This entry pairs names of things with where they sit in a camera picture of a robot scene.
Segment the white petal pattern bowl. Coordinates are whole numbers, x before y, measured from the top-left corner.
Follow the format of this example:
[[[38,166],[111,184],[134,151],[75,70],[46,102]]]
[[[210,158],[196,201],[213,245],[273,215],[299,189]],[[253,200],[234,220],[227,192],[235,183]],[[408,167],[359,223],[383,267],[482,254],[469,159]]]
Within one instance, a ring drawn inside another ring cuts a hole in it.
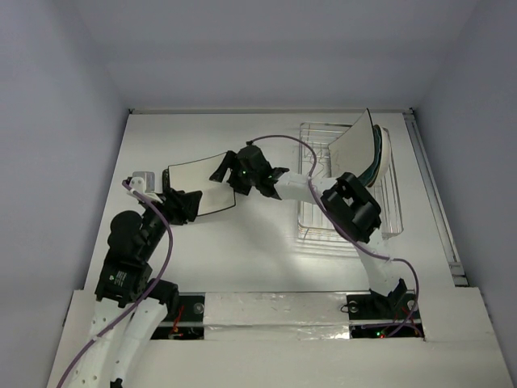
[[[373,164],[365,174],[364,182],[368,187],[381,181],[389,169],[392,157],[392,145],[389,131],[376,124],[373,127],[375,149]]]

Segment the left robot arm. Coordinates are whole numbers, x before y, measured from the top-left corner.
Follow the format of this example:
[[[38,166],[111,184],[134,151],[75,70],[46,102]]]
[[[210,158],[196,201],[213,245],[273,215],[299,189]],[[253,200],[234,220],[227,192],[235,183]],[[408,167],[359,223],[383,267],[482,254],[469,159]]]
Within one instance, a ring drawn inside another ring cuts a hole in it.
[[[125,387],[158,325],[181,312],[178,286],[162,278],[174,247],[171,227],[196,219],[203,194],[123,185],[145,211],[123,211],[111,221],[88,340],[59,387]]]

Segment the black floral square plate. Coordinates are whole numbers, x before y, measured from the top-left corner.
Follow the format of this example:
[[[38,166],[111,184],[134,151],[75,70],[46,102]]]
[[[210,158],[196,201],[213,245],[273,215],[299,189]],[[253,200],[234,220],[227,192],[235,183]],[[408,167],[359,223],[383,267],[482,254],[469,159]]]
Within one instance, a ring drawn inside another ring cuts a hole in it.
[[[162,194],[163,196],[170,194],[170,173],[168,168],[162,172]]]

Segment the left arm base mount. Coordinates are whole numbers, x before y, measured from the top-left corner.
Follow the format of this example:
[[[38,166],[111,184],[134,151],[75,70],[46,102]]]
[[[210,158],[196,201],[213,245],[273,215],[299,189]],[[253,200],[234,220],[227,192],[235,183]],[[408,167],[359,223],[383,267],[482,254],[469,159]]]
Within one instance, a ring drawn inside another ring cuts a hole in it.
[[[140,341],[204,338],[204,293],[182,293],[176,285],[158,285],[138,307],[124,335]]]

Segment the white square plate black rim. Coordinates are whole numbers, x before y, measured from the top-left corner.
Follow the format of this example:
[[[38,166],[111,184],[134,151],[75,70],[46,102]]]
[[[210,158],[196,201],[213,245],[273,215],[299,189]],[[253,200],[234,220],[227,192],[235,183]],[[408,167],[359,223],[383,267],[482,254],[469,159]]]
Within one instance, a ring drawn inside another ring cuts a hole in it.
[[[219,213],[236,205],[234,190],[227,183],[212,182],[210,175],[219,167],[225,153],[209,158],[169,165],[170,188],[176,191],[203,193],[199,216]]]

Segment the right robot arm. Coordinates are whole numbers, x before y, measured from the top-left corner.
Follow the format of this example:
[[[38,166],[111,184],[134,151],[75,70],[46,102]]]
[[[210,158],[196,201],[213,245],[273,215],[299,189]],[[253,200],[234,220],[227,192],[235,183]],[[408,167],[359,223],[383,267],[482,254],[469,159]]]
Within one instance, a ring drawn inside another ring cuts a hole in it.
[[[302,175],[287,167],[272,167],[262,150],[249,144],[237,153],[227,151],[209,179],[226,182],[245,196],[255,188],[268,198],[316,205],[358,252],[367,273],[373,310],[399,325],[410,322],[413,308],[404,316],[398,313],[407,286],[393,271],[395,263],[407,261],[389,255],[380,232],[381,208],[355,175],[345,172],[338,178],[314,179],[310,173]]]

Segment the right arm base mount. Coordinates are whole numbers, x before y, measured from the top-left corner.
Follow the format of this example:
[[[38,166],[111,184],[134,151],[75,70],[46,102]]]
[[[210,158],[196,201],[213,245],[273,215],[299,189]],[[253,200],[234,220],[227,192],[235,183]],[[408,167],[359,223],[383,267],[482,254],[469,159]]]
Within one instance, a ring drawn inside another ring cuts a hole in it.
[[[420,313],[414,306],[414,294],[409,292],[389,307],[383,298],[370,293],[348,294],[339,311],[350,322],[352,339],[420,338],[425,337]]]

